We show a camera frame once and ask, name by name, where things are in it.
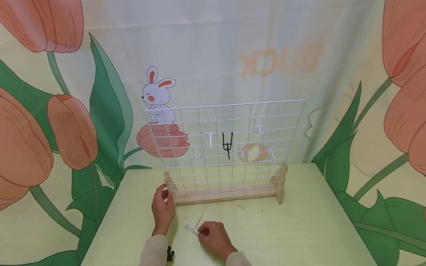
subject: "table surface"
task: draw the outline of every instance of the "table surface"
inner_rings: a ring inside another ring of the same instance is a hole
[[[253,265],[376,265],[313,163],[289,164],[284,203],[275,197],[178,206],[168,239],[174,266],[224,265],[184,229],[223,222],[234,246]],[[154,219],[151,202],[162,169],[127,171],[82,266],[138,265]]]

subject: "white sleeve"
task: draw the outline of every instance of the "white sleeve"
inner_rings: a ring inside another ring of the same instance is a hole
[[[242,252],[234,252],[226,259],[226,266],[252,266]]]
[[[165,235],[154,235],[145,242],[139,266],[165,266],[169,242]]]

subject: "small white clip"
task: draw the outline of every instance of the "small white clip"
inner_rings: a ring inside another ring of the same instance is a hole
[[[241,150],[241,151],[238,151],[238,152],[241,152],[241,157],[242,157],[242,159],[244,160],[245,158],[244,158],[244,152],[245,152],[245,150]]]
[[[201,153],[194,153],[193,154],[195,162],[197,162],[198,159],[201,159]]]
[[[188,231],[188,229],[189,229],[189,230],[191,230],[192,233],[194,233],[194,235],[198,236],[197,229],[195,229],[189,222],[185,221],[184,224],[185,224],[185,230]]]
[[[261,134],[263,134],[262,127],[263,126],[254,126],[254,133],[261,133]]]
[[[197,231],[196,227],[198,226],[198,223],[201,221],[201,218],[203,217],[203,214],[204,214],[204,210],[203,210],[203,213],[201,213],[201,216],[198,219],[198,222],[195,225],[195,227],[192,226],[188,221],[185,221],[184,222],[185,230],[188,231],[188,229],[189,229],[189,230],[191,230],[192,233],[194,233],[194,235],[198,236],[198,231]]]
[[[210,148],[213,148],[212,144],[212,135],[216,134],[215,132],[206,132],[206,135],[209,135],[210,138]]]
[[[266,149],[266,151],[272,155],[272,158],[275,159],[275,156],[273,154],[273,152],[275,151],[275,147],[268,148],[268,149]]]

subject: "human hand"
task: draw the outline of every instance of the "human hand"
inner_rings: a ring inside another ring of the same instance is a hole
[[[157,188],[151,205],[155,221],[155,228],[152,236],[167,235],[170,224],[175,217],[173,195],[172,192],[169,193],[167,189],[163,190],[165,187],[166,184],[162,184]]]
[[[226,261],[231,253],[238,252],[232,245],[222,223],[204,222],[198,228],[198,232],[200,242],[224,261]]]

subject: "wooden base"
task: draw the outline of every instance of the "wooden base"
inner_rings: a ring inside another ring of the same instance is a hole
[[[179,191],[169,172],[165,172],[164,179],[167,189],[173,192],[173,200],[176,205],[267,196],[276,196],[278,204],[282,204],[287,171],[287,164],[281,163],[278,171],[270,178],[270,183],[267,184],[239,185],[229,188],[197,189],[192,191]]]

